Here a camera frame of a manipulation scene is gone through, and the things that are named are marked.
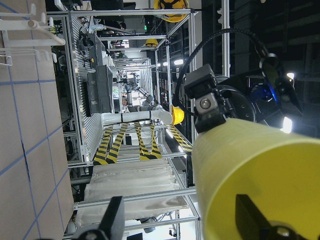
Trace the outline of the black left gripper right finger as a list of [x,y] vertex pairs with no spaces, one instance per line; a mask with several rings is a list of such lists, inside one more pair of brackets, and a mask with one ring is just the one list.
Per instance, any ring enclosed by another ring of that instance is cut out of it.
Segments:
[[247,194],[235,197],[235,225],[242,240],[266,240],[271,224]]

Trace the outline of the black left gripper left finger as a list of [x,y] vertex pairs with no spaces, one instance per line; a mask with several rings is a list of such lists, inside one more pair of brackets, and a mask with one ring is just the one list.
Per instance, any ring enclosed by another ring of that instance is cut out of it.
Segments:
[[125,229],[125,207],[122,196],[111,198],[98,227],[99,240],[121,240]]

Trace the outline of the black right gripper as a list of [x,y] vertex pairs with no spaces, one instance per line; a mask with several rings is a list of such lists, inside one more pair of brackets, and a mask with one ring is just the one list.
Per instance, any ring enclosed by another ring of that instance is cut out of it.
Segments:
[[258,102],[266,98],[273,100],[265,84],[254,86],[247,95],[235,87],[217,84],[212,92],[194,98],[195,129],[199,134],[207,132],[224,124],[229,118],[267,125],[267,119],[279,116],[282,112],[277,105],[260,110]]

